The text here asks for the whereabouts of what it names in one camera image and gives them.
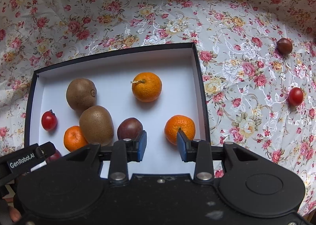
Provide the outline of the person's left hand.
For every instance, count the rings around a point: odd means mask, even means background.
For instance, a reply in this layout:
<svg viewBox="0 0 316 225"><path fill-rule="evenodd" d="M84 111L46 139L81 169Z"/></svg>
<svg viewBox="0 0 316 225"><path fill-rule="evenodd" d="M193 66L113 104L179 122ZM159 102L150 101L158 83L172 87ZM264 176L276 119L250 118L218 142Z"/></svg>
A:
<svg viewBox="0 0 316 225"><path fill-rule="evenodd" d="M15 207L8 204L7 200L5 200L5 203L7 204L7 212L11 221L18 222L22 218L21 213Z"/></svg>

